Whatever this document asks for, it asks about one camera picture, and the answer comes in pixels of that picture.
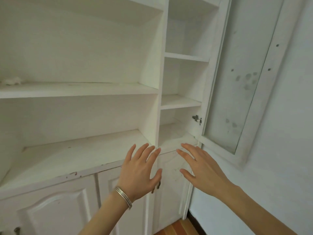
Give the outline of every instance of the cabinet hinge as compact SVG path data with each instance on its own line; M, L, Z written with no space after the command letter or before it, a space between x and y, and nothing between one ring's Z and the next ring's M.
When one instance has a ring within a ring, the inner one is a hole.
M199 116L198 116L198 115L194 115L194 116L193 116L193 119L195 120L195 122L198 122L198 123L199 123L199 125L201 125L201 124L202 124L202 118L199 118Z

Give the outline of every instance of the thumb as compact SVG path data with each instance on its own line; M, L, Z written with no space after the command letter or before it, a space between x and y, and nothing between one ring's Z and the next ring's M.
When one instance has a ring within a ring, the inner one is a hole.
M160 168L159 170L157 170L156 175L150 180L151 189L156 187L161 178L162 178L162 169Z
M186 169L180 169L179 171L183 174L183 176L184 176L191 184L193 184L195 177L194 177L193 175L191 175L191 174L189 173L189 171L187 171Z

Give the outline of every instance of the lower cabinet door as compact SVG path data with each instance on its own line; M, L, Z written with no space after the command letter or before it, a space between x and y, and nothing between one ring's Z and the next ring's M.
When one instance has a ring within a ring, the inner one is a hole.
M114 190L120 170L118 167L98 173L101 202ZM131 210L127 210L118 221L111 235L151 235L153 211L150 212L149 208L153 210L153 202L152 206L149 204L149 195L135 201Z
M155 190L153 233L183 217L190 183L179 169L191 172L188 163L176 151L159 155L157 167L163 171L161 185Z
M95 178L4 199L0 208L2 235L77 235L99 209Z

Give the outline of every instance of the open cabinet door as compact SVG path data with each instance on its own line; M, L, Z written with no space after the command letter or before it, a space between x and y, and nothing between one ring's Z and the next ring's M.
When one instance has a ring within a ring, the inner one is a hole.
M206 117L197 139L238 168L249 155L302 3L232 0L229 5L221 44L210 59L212 77L201 106Z

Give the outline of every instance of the bangle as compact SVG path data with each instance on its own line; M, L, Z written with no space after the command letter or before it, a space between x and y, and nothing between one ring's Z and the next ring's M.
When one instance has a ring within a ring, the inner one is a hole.
M129 210L131 210L132 204L131 204L131 200L128 198L128 196L124 193L124 191L119 187L116 186L115 190L117 191L117 193L119 193L120 196L122 196L124 198L124 200L126 201Z

